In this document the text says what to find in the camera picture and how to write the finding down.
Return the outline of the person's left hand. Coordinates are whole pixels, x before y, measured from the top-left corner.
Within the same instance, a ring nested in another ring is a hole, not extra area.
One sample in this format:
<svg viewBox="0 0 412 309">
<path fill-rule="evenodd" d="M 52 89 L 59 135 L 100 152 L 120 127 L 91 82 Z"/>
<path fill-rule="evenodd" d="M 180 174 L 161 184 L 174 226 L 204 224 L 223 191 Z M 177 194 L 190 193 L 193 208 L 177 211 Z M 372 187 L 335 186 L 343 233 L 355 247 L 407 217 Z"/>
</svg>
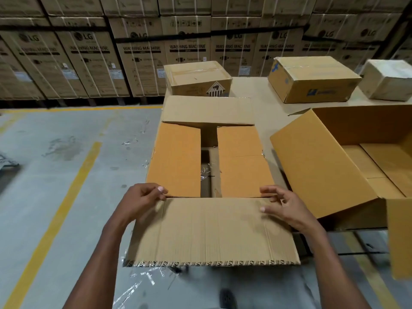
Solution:
<svg viewBox="0 0 412 309">
<path fill-rule="evenodd" d="M 150 193 L 167 195 L 168 190 L 157 183 L 135 184 L 127 190 L 113 215 L 124 223 L 131 223 L 157 204 L 150 202 Z"/>
</svg>

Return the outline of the person's right hand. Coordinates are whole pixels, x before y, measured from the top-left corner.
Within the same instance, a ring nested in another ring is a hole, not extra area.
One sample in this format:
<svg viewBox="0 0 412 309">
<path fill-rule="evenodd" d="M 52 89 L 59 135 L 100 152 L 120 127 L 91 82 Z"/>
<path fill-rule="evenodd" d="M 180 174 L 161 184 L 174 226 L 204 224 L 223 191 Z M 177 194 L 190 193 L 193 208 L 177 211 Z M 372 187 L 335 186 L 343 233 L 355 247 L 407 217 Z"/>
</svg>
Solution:
<svg viewBox="0 0 412 309">
<path fill-rule="evenodd" d="M 306 236 L 324 232 L 324 228 L 294 192 L 278 185 L 266 185 L 260 187 L 260 193 L 270 198 L 267 205 L 281 205 L 281 213 L 266 214 L 282 219 Z"/>
</svg>

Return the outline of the brown cardboard box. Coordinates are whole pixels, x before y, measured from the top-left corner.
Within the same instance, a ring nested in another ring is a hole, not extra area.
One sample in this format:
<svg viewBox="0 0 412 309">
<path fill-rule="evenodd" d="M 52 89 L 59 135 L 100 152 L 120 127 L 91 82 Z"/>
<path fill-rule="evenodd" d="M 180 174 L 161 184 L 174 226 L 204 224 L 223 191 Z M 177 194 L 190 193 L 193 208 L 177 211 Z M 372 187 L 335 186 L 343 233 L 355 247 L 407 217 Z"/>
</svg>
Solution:
<svg viewBox="0 0 412 309">
<path fill-rule="evenodd" d="M 136 221 L 123 266 L 300 265 L 289 226 L 260 212 L 274 180 L 251 99 L 166 97 L 146 180 L 167 199 Z"/>
</svg>

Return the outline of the person's right forearm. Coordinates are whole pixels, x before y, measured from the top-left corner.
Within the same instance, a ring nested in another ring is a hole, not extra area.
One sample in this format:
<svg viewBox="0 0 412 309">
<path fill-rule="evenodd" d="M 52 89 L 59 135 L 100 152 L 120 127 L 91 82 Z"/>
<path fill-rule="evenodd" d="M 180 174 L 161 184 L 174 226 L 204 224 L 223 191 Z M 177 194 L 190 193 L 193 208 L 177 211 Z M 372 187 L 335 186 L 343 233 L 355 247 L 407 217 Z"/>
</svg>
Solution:
<svg viewBox="0 0 412 309">
<path fill-rule="evenodd" d="M 326 231 L 316 225 L 301 233 L 313 253 L 322 309 L 372 309 L 344 270 Z"/>
</svg>

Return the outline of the person's left forearm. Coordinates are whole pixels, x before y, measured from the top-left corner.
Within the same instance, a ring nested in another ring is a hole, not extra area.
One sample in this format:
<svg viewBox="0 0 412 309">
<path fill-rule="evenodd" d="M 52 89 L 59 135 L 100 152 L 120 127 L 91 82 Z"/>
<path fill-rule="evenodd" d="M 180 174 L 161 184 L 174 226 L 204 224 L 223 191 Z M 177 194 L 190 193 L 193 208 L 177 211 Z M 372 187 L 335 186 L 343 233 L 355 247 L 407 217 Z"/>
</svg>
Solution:
<svg viewBox="0 0 412 309">
<path fill-rule="evenodd" d="M 112 309 L 121 239 L 132 220 L 112 214 L 62 309 Z"/>
</svg>

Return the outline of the clear plastic wrap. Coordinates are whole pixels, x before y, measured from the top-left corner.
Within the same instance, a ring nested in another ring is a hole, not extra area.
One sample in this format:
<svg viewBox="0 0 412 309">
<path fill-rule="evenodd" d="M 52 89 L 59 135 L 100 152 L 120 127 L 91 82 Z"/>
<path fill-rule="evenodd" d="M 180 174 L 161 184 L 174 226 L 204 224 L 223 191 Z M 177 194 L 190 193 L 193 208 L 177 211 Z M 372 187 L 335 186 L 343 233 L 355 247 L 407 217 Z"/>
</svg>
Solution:
<svg viewBox="0 0 412 309">
<path fill-rule="evenodd" d="M 214 164 L 213 163 L 201 163 L 200 167 L 200 180 L 208 180 L 215 176 Z"/>
</svg>

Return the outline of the large open cardboard box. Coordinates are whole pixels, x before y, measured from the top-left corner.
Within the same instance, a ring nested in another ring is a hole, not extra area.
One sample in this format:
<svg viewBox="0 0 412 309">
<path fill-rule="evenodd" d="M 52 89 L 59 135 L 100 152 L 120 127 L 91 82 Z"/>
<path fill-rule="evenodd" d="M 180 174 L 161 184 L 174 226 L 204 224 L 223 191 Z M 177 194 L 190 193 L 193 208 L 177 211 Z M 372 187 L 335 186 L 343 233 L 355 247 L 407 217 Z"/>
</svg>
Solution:
<svg viewBox="0 0 412 309">
<path fill-rule="evenodd" d="M 388 230 L 412 279 L 412 104 L 312 108 L 270 137 L 292 190 L 332 230 Z"/>
</svg>

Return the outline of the clear plastic tape scrap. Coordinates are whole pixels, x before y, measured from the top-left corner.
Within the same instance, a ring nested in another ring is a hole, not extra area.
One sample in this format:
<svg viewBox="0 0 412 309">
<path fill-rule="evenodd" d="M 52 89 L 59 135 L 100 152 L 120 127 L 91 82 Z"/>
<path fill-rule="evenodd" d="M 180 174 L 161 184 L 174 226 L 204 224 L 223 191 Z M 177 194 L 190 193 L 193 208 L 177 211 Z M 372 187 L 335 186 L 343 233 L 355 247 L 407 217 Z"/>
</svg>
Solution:
<svg viewBox="0 0 412 309">
<path fill-rule="evenodd" d="M 184 268 L 152 267 L 120 270 L 116 277 L 112 309 L 137 309 L 146 298 L 147 291 L 171 283 L 183 273 Z"/>
</svg>

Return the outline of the person's black shoe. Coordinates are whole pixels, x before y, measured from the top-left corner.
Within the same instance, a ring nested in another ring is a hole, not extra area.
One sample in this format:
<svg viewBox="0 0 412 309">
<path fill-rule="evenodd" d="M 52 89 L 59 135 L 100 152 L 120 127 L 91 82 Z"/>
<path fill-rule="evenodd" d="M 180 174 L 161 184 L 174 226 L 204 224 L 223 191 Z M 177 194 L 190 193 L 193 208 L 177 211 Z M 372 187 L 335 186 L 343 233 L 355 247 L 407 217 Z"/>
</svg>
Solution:
<svg viewBox="0 0 412 309">
<path fill-rule="evenodd" d="M 228 288 L 219 291 L 219 307 L 221 309 L 238 309 L 234 293 Z"/>
</svg>

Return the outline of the sealed box with hazard label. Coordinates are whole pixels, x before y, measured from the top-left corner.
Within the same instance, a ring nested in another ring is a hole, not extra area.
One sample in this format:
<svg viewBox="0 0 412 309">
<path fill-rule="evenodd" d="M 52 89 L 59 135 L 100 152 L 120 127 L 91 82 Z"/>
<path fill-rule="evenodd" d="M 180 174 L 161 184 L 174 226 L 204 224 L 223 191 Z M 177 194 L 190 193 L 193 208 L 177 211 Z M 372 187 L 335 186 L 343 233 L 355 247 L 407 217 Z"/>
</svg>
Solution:
<svg viewBox="0 0 412 309">
<path fill-rule="evenodd" d="M 232 76 L 216 61 L 165 65 L 171 95 L 229 97 Z"/>
</svg>

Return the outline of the sealed box with blue label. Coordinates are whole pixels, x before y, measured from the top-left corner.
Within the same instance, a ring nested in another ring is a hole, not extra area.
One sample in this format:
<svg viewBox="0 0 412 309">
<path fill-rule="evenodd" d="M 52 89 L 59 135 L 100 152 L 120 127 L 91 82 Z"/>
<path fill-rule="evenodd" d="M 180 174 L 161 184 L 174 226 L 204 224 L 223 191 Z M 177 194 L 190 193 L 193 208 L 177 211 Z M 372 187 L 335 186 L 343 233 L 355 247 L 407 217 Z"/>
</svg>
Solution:
<svg viewBox="0 0 412 309">
<path fill-rule="evenodd" d="M 347 102 L 362 80 L 330 56 L 276 57 L 267 78 L 285 104 Z"/>
</svg>

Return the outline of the stack of washing machine cartons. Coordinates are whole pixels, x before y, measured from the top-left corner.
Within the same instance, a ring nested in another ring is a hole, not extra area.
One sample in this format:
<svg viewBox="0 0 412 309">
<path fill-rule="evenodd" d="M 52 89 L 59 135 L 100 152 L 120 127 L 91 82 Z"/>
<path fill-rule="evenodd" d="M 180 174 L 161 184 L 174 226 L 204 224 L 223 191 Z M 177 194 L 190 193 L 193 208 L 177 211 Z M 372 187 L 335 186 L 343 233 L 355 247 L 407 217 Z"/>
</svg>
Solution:
<svg viewBox="0 0 412 309">
<path fill-rule="evenodd" d="M 0 0 L 0 100 L 160 97 L 164 66 L 266 77 L 276 57 L 358 70 L 412 0 Z"/>
</svg>

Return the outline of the white wrapped box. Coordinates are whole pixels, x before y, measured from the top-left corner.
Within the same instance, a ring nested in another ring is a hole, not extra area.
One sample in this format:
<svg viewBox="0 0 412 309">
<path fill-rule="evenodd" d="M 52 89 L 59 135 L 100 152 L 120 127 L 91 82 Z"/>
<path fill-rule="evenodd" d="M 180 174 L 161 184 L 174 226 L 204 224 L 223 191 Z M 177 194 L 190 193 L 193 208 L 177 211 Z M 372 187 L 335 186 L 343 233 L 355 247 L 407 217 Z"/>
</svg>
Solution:
<svg viewBox="0 0 412 309">
<path fill-rule="evenodd" d="M 370 99 L 406 102 L 412 98 L 412 65 L 403 60 L 369 59 L 358 88 Z"/>
</svg>

